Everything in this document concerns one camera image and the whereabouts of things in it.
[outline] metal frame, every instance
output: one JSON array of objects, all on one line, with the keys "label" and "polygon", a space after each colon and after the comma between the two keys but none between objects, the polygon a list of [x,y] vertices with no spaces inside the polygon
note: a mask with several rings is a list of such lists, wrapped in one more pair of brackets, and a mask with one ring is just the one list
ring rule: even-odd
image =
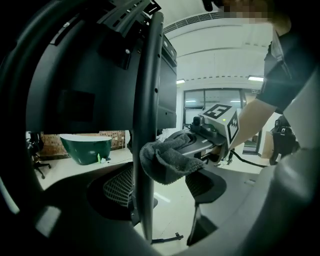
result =
[{"label": "metal frame", "polygon": [[163,42],[161,12],[153,14],[145,37],[136,80],[133,110],[133,170],[135,196],[142,230],[146,240],[152,241],[154,181],[144,172],[140,150],[148,142],[156,141],[158,88]]}]

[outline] black sleeve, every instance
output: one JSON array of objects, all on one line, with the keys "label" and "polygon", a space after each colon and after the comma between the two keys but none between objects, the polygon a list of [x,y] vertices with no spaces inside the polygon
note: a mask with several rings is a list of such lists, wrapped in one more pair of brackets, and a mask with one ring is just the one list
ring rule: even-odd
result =
[{"label": "black sleeve", "polygon": [[308,81],[316,59],[304,45],[288,34],[280,37],[284,60],[277,61],[271,46],[264,59],[264,81],[257,99],[284,111]]},{"label": "black sleeve", "polygon": [[285,70],[283,63],[277,62],[272,56],[269,46],[264,59],[264,81],[261,92],[256,98],[281,111],[285,110],[297,95],[297,86]]}]

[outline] office chair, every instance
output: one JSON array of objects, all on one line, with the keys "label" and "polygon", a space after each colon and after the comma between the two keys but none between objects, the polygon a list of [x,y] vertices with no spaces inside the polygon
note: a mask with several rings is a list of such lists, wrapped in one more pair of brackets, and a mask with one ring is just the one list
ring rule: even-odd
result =
[{"label": "office chair", "polygon": [[41,174],[42,179],[45,179],[46,177],[40,170],[40,167],[48,166],[49,169],[51,169],[51,165],[49,163],[40,163],[38,161],[39,156],[37,155],[37,152],[41,151],[44,148],[44,142],[41,139],[40,133],[30,132],[30,138],[26,139],[26,143],[29,155],[32,158],[33,169],[37,170]]}]

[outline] gray towel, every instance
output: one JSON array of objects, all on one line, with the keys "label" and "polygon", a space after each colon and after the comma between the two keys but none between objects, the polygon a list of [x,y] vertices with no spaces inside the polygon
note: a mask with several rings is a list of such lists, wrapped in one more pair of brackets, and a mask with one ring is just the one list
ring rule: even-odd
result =
[{"label": "gray towel", "polygon": [[182,155],[178,150],[187,144],[190,138],[186,134],[164,142],[149,142],[140,150],[140,161],[144,172],[158,183],[168,185],[183,176],[191,174],[204,166],[197,158]]}]

